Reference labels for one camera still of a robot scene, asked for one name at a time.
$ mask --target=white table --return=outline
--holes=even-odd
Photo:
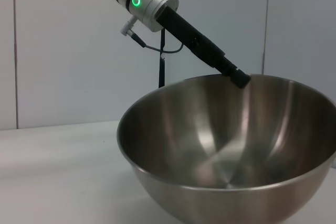
[[[0,132],[1,224],[180,224],[122,157],[117,122]],[[336,223],[336,170],[286,224]]]

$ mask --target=metal bowl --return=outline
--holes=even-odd
[[[151,197],[190,224],[281,222],[318,190],[336,152],[336,108],[294,81],[221,75],[159,89],[118,129]]]

